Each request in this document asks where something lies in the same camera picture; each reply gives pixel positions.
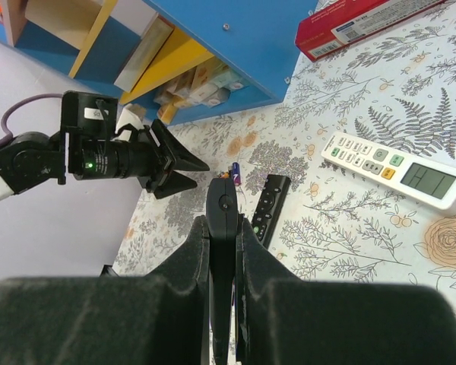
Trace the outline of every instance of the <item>table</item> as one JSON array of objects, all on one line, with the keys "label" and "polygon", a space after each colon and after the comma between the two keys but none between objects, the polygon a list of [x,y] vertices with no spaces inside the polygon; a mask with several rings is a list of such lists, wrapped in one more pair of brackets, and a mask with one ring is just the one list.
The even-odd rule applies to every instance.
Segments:
[{"label": "table", "polygon": [[113,266],[119,274],[145,275],[172,253],[204,213],[211,179],[238,161],[239,210],[250,218],[267,174],[293,181],[270,248],[292,272],[427,285],[456,314],[456,217],[320,156],[345,131],[456,167],[456,0],[315,64],[301,56],[283,104],[170,130],[211,172],[190,173],[199,187],[172,198],[142,194]]}]

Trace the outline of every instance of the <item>green button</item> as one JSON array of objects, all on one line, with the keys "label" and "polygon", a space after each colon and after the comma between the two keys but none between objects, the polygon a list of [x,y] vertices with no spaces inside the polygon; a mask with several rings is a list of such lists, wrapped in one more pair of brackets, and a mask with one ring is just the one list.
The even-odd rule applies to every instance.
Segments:
[{"label": "green button", "polygon": [[403,160],[404,160],[404,158],[402,156],[399,156],[398,154],[395,154],[392,157],[392,159],[390,160],[390,165],[399,167]]}]

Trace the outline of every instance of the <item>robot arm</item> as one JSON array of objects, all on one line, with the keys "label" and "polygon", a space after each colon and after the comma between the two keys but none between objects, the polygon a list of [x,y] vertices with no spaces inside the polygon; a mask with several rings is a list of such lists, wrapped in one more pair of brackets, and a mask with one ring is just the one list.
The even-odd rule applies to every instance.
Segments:
[{"label": "robot arm", "polygon": [[[69,91],[62,98],[61,128],[52,137],[28,132],[0,147],[0,200],[21,194],[48,179],[66,183],[68,172],[78,180],[137,177],[156,198],[193,189],[196,182],[177,173],[209,171],[159,120],[142,125],[130,120],[116,132],[118,100]],[[128,136],[128,140],[117,139]]]}]

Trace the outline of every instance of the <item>air conditioner remote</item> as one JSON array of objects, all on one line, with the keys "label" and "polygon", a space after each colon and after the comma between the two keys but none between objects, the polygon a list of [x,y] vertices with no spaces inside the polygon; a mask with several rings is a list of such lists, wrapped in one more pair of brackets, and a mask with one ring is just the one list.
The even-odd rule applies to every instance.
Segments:
[{"label": "air conditioner remote", "polygon": [[335,132],[321,155],[447,216],[456,214],[456,168]]},{"label": "air conditioner remote", "polygon": [[253,214],[252,227],[260,243],[268,249],[275,226],[289,192],[290,179],[287,176],[268,175]]}]

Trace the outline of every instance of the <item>blue cabinet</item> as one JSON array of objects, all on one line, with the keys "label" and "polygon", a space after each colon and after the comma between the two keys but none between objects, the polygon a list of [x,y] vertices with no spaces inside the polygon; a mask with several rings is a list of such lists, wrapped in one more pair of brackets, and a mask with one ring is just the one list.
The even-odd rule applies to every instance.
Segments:
[{"label": "blue cabinet", "polygon": [[[8,4],[21,2],[22,5],[26,2],[2,1]],[[180,110],[172,124],[283,101],[299,57],[299,50],[294,45],[297,27],[302,19],[308,17],[310,11],[314,11],[318,2],[142,1],[228,64],[251,85],[233,93],[231,98],[220,106],[210,109],[200,105]],[[81,52],[30,22],[26,23],[20,35],[15,36],[18,41],[13,46],[18,50],[64,74],[70,72],[78,53]],[[1,24],[0,40],[5,41]],[[128,54],[139,41],[140,37],[136,33],[110,17],[102,25],[75,78],[98,93],[121,97],[122,91],[115,87],[113,82]],[[147,107],[149,119],[155,118],[159,108],[152,101],[154,93],[155,90],[135,100]]]},{"label": "blue cabinet", "polygon": [[[299,22],[317,0],[143,0],[250,82],[223,105],[180,110],[172,124],[283,101],[299,57]],[[142,102],[149,107],[152,96]]]}]

